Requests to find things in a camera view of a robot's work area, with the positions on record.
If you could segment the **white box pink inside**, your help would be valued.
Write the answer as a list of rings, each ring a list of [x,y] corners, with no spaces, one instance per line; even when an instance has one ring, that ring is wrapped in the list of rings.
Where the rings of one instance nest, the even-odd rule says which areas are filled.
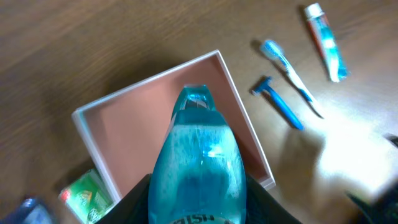
[[[265,188],[274,176],[219,50],[77,108],[72,118],[111,196],[118,202],[153,171],[185,85],[206,85],[238,141],[244,168]]]

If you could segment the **clear pump soap bottle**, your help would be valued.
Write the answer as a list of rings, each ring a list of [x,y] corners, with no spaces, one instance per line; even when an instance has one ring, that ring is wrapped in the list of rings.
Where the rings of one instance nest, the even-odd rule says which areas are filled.
[[[1,219],[1,224],[56,224],[56,219],[37,197],[25,199],[14,211]]]

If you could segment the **green Dettol soap box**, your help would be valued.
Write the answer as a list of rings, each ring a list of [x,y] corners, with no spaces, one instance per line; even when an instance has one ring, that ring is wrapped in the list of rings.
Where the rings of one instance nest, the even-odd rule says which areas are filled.
[[[58,196],[80,223],[100,221],[114,206],[114,201],[96,169],[91,169],[65,187]]]

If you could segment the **blue Listerine mouthwash bottle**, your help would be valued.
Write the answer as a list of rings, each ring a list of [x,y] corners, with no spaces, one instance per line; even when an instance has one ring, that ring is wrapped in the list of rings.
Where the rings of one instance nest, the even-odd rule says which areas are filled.
[[[184,86],[150,180],[149,223],[244,223],[246,203],[233,131],[207,86]]]

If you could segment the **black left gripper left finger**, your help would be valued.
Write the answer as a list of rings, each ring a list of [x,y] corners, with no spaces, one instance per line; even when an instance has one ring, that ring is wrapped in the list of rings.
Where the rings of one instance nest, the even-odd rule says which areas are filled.
[[[145,175],[96,224],[148,224],[148,194],[151,174]]]

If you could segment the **blue disposable razor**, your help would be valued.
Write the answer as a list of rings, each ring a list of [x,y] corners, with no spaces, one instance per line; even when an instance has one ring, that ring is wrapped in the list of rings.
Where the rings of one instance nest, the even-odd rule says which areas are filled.
[[[304,126],[298,117],[296,117],[280,95],[270,86],[271,80],[271,77],[262,76],[254,84],[251,93],[255,96],[263,96],[292,128],[304,130]]]

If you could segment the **blue white toothbrush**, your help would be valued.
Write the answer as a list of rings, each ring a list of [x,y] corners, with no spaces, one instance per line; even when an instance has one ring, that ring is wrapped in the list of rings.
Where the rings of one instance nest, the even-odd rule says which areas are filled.
[[[310,93],[308,88],[304,85],[297,72],[293,68],[292,64],[287,60],[282,47],[274,40],[267,39],[260,46],[261,52],[271,61],[279,61],[286,72],[287,77],[292,82],[294,87],[298,89],[298,92],[303,96],[305,101],[310,105],[312,110],[320,117],[325,119],[326,113],[322,110],[319,102]]]

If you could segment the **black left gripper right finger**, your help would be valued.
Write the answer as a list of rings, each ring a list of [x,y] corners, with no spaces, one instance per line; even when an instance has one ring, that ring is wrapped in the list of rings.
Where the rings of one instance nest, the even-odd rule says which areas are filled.
[[[301,224],[249,174],[246,175],[246,187],[245,224]]]

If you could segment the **green white toothpaste tube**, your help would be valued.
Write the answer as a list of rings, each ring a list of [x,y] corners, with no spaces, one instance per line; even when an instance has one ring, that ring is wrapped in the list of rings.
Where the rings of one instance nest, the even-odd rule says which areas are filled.
[[[330,80],[335,83],[344,80],[349,75],[349,70],[340,53],[326,14],[319,3],[309,5],[304,9],[304,13]]]

